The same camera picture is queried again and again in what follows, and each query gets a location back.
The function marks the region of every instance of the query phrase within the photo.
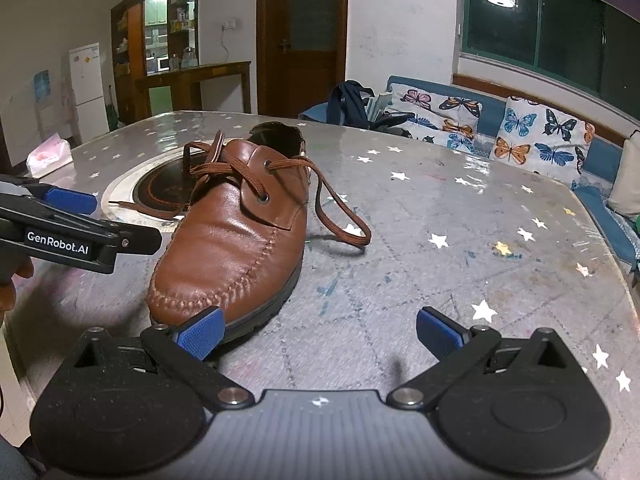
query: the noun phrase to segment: tissue box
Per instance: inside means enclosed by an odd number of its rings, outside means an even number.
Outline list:
[[[45,140],[27,157],[27,168],[33,178],[41,178],[73,162],[68,140],[55,134]]]

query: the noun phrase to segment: door handle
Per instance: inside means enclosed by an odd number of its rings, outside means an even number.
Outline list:
[[[291,48],[291,42],[288,40],[280,40],[278,46],[282,49],[282,53],[286,54],[287,50]]]

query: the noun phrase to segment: shoe sole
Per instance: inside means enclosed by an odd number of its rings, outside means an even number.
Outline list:
[[[250,334],[254,330],[258,330],[260,327],[266,325],[273,316],[279,313],[282,306],[291,296],[293,289],[296,288],[296,285],[298,284],[300,272],[302,270],[302,260],[303,257],[301,256],[300,262],[280,292],[251,313],[236,319],[225,326],[225,336],[219,345],[229,343],[234,339]],[[159,324],[151,314],[149,315],[149,319],[151,320],[151,325]]]

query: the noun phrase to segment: brown leather shoe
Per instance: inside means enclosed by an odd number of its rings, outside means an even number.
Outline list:
[[[316,213],[336,237],[366,246],[371,231],[305,157],[293,126],[256,126],[247,140],[185,146],[185,171],[197,178],[190,207],[156,265],[146,302],[156,322],[177,325],[211,305],[223,310],[224,342],[266,323],[298,282],[306,237],[310,171],[318,176]],[[191,148],[207,152],[190,168]],[[320,205],[324,184],[338,206],[364,232],[348,234]]]

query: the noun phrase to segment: blue sofa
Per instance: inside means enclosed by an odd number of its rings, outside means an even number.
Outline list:
[[[478,121],[476,136],[476,153],[488,157],[498,134],[506,102],[500,98],[480,94],[457,86],[442,85],[419,79],[391,76],[387,83],[387,91],[393,83],[405,84],[421,90],[440,95],[465,97],[482,103],[482,113]],[[301,119],[326,122],[326,103],[316,105],[300,114]],[[597,136],[584,161],[580,182],[574,182],[572,189],[587,209],[594,224],[603,238],[617,256],[620,267],[631,275],[638,268],[640,260],[640,238],[636,235],[631,223],[614,213],[606,205],[607,198],[618,173],[622,148],[608,140]]]

